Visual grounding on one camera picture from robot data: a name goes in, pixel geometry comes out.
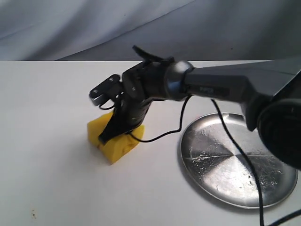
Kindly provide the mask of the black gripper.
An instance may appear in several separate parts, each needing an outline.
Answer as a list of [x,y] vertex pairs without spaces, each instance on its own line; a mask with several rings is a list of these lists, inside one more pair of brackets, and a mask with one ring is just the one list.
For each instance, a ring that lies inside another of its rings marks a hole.
[[166,88],[166,72],[174,64],[174,58],[156,56],[136,45],[132,49],[143,59],[122,73],[125,91],[133,99],[118,101],[109,122],[98,136],[101,143],[138,128],[150,107],[150,100],[172,99]]

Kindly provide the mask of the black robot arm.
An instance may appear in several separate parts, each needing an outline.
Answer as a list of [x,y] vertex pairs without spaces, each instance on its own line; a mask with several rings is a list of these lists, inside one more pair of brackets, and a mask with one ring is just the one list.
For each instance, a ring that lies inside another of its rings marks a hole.
[[189,96],[237,103],[246,127],[258,131],[264,146],[280,161],[301,167],[301,59],[196,68],[134,46],[142,62],[111,75],[90,91],[94,105],[114,102],[113,116],[99,135],[101,143],[139,127],[153,101]]

